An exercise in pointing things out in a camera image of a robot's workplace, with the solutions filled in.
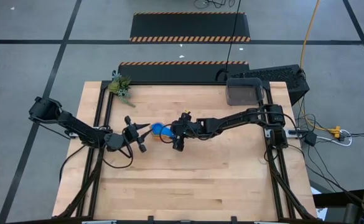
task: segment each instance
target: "green leaves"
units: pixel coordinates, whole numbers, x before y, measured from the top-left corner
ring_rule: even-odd
[[[119,88],[120,88],[120,85],[119,85],[119,82],[116,82],[115,80],[112,82],[112,83],[110,83],[109,85],[108,85],[108,90],[109,91],[111,91],[111,92],[113,92],[113,93],[117,93],[118,92],[118,90],[119,90]]]
[[[135,107],[135,105],[129,102],[127,99],[131,97],[131,94],[128,92],[128,89],[130,89],[129,84],[131,84],[131,78],[122,77],[121,75],[114,75],[114,72],[113,77],[113,81],[108,85],[108,90],[117,95],[121,102]]]

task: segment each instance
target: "orange and black stripe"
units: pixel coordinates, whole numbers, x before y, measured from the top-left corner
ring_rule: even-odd
[[[226,65],[227,61],[183,61],[183,62],[121,62],[119,66],[127,65]],[[229,65],[247,65],[247,61],[229,61]]]
[[[215,37],[215,36],[200,36],[200,37],[131,37],[131,42],[249,42],[250,37]]]
[[[236,14],[236,12],[137,12],[134,15],[168,15],[168,14]]]

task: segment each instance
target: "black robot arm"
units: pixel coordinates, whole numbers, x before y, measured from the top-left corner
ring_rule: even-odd
[[[259,115],[261,114],[265,114],[268,121],[260,119]],[[190,112],[182,113],[182,116],[177,121],[173,121],[170,126],[170,130],[175,135],[173,148],[183,151],[185,138],[207,140],[230,128],[244,124],[257,124],[264,129],[270,129],[271,144],[283,149],[288,146],[286,133],[283,129],[286,124],[283,114],[282,107],[279,105],[263,105],[224,118],[198,118],[193,123]]]
[[[107,146],[107,150],[113,152],[136,141],[140,151],[146,151],[143,142],[150,131],[140,136],[138,130],[149,126],[149,124],[131,123],[129,116],[125,117],[127,126],[123,129],[122,133],[116,134],[110,129],[92,128],[79,119],[76,119],[71,113],[64,111],[58,101],[50,98],[42,99],[41,97],[37,97],[34,105],[29,110],[29,114],[29,119],[35,123],[59,124],[66,129],[66,134],[71,132],[76,133],[82,144],[89,147],[99,148]]]

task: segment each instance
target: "wooden tabletop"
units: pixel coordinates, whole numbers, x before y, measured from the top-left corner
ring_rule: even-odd
[[[85,83],[77,118],[89,125],[93,125],[99,92],[100,82]],[[221,118],[247,109],[247,106],[228,106],[224,86],[132,86],[130,92],[135,108],[114,98],[110,126],[116,133],[125,127],[127,115],[138,124],[168,124],[185,109],[191,111],[192,121]],[[286,84],[271,83],[271,92],[274,103],[293,117]],[[286,123],[286,127],[293,128],[288,119]],[[300,147],[298,140],[288,139],[288,142]],[[147,216],[154,215],[155,220],[228,221],[231,216],[237,216],[239,221],[277,220],[269,166],[263,159],[261,127],[240,126],[208,141],[186,139],[183,152],[152,136],[144,144],[145,153],[140,153],[137,144],[133,144],[134,161],[127,169],[112,169],[103,164],[95,219],[147,220]],[[79,139],[71,140],[68,155],[80,146]],[[87,151],[67,162],[53,215],[61,213],[79,191]],[[284,150],[284,157],[292,191],[316,216],[302,154],[290,147]],[[115,166],[129,162],[119,152],[105,152],[105,159]],[[280,193],[287,217],[281,188]]]

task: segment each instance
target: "gray floor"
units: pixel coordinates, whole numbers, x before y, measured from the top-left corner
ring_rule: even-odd
[[[0,39],[61,40],[75,1],[0,0]],[[349,2],[364,32],[364,0]],[[253,40],[303,40],[314,5],[315,0],[242,0],[241,11],[247,13]],[[235,10],[236,5],[204,9]],[[193,0],[83,0],[70,39],[128,39],[133,13],[144,11],[197,9]],[[310,40],[360,40],[342,1],[321,2]],[[32,125],[28,109],[43,94],[59,47],[0,44],[0,211]],[[209,44],[67,45],[50,96],[76,113],[83,82],[109,80],[122,61],[226,60],[227,52],[228,45]],[[263,68],[299,63],[300,54],[300,45],[234,45],[230,60]],[[310,86],[307,112],[323,126],[364,132],[364,47],[308,45],[304,69]],[[38,130],[8,222],[50,218],[67,147],[67,140]],[[350,147],[322,143],[317,149],[342,186],[364,187],[364,138],[355,138]],[[320,165],[312,149],[310,154]],[[308,159],[307,164],[314,167]],[[311,172],[309,177],[330,188]]]

